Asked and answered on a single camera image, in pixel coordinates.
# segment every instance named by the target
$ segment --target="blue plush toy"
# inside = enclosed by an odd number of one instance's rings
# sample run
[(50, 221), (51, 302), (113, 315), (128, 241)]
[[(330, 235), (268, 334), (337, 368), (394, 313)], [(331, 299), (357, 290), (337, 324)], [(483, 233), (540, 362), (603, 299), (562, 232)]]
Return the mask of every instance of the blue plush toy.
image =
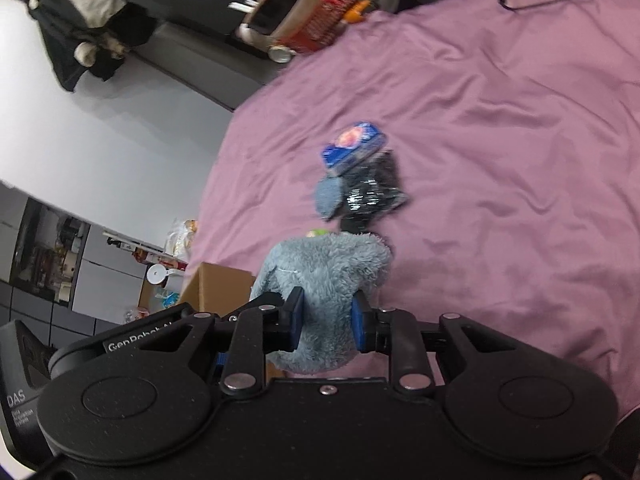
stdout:
[(327, 234), (276, 245), (262, 264), (251, 299), (263, 292), (284, 298), (295, 286), (305, 291), (304, 322), (295, 352), (274, 352), (268, 360), (299, 374), (335, 370), (356, 354), (351, 333), (351, 298), (370, 296), (384, 282), (391, 251), (371, 234)]

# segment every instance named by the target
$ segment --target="plastic bag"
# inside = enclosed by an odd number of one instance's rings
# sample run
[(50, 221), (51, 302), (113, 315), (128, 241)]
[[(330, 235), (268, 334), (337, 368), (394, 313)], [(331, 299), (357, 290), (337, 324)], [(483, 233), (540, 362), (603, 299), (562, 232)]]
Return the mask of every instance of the plastic bag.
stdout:
[(174, 222), (164, 244), (164, 252), (178, 260), (189, 263), (191, 244), (197, 230), (198, 222), (196, 220)]
[(124, 322), (131, 323), (132, 321), (137, 321), (139, 319), (145, 319), (145, 317), (149, 316), (149, 310), (144, 307), (137, 306), (132, 308), (131, 310), (127, 310), (124, 313)]
[(342, 176), (346, 188), (346, 213), (342, 231), (366, 232), (374, 219), (407, 200), (399, 187), (396, 160), (391, 150), (379, 153)]

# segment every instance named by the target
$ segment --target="blue snack package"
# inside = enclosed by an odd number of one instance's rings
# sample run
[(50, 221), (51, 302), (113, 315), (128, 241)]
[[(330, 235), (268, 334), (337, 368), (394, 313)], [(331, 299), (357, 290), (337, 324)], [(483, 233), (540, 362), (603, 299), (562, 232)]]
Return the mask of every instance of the blue snack package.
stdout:
[(322, 160), (330, 175), (340, 176), (385, 144), (386, 135), (373, 124), (355, 123), (322, 151)]

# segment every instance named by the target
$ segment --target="white wall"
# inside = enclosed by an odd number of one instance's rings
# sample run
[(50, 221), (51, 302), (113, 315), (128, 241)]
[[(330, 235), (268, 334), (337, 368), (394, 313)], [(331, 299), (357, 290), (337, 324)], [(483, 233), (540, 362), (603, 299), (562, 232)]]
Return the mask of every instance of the white wall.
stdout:
[(134, 58), (68, 94), (23, 4), (0, 0), (0, 180), (37, 199), (163, 246), (196, 217), (230, 117)]

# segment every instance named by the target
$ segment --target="pink fabric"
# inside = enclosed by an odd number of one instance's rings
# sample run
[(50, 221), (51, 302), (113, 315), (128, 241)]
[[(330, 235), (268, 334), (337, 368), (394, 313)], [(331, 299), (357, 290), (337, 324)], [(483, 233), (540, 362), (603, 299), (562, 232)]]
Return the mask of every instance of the pink fabric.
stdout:
[[(323, 227), (320, 152), (371, 121), (412, 198), (374, 226), (395, 253), (383, 304), (461, 312), (590, 368), (623, 415), (640, 403), (639, 46), (640, 0), (376, 13), (236, 112), (191, 269), (256, 273), (276, 243)], [(328, 375), (385, 370), (363, 355)]]

